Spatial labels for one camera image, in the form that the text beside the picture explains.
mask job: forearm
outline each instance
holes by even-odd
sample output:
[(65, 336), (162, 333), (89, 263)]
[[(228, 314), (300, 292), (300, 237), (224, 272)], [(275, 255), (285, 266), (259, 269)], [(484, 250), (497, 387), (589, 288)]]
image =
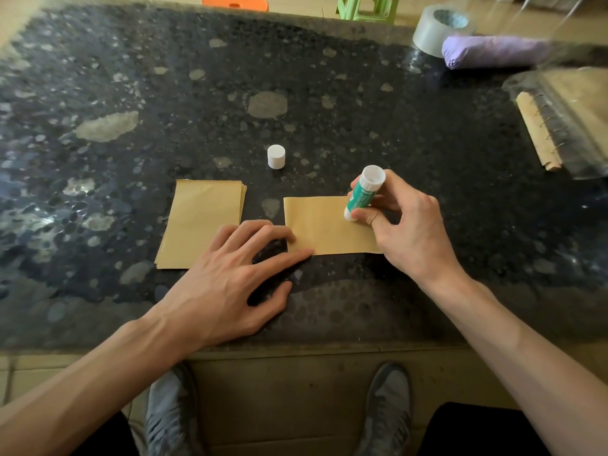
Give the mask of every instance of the forearm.
[(423, 289), (492, 368), (553, 454), (605, 454), (606, 384), (467, 276)]
[(161, 320), (129, 322), (40, 387), (0, 408), (0, 454), (71, 453), (179, 361)]

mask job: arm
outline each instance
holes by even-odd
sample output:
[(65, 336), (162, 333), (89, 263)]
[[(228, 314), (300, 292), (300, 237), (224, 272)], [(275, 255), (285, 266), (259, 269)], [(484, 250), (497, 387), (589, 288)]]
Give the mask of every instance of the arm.
[[(392, 171), (371, 224), (387, 259), (418, 283), (513, 395), (554, 455), (608, 453), (608, 386), (501, 305), (470, 278), (449, 242), (437, 200)], [(391, 225), (378, 208), (402, 212)]]
[(222, 228), (209, 250), (141, 319), (9, 405), (0, 408), (0, 454), (71, 453), (174, 364), (202, 347), (254, 334), (285, 309), (291, 283), (257, 307), (251, 292), (312, 250), (252, 265), (271, 240), (295, 239), (285, 226), (246, 221)]

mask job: orange stool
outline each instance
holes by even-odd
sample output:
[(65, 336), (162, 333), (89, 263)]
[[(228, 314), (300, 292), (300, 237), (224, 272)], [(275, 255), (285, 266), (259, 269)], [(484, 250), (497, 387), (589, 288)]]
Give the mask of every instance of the orange stool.
[(202, 0), (205, 6), (216, 8), (235, 8), (238, 10), (268, 11), (266, 0)]

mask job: green stool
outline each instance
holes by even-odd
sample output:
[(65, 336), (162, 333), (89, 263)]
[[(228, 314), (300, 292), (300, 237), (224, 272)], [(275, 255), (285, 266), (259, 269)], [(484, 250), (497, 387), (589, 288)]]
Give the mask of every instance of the green stool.
[(361, 0), (338, 0), (336, 14), (344, 21), (371, 21), (395, 23), (397, 5), (399, 0), (372, 0), (374, 10), (372, 14), (359, 14)]

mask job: plastic stool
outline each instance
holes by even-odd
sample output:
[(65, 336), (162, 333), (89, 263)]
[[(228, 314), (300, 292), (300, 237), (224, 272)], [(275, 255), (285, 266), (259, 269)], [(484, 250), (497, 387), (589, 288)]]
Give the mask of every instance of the plastic stool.
[(338, 0), (336, 14), (344, 21), (371, 21), (395, 23), (399, 0), (371, 0), (374, 2), (372, 14), (359, 14), (361, 0)]
[(266, 0), (202, 0), (202, 4), (205, 6), (215, 6), (216, 8), (268, 11), (268, 2)]

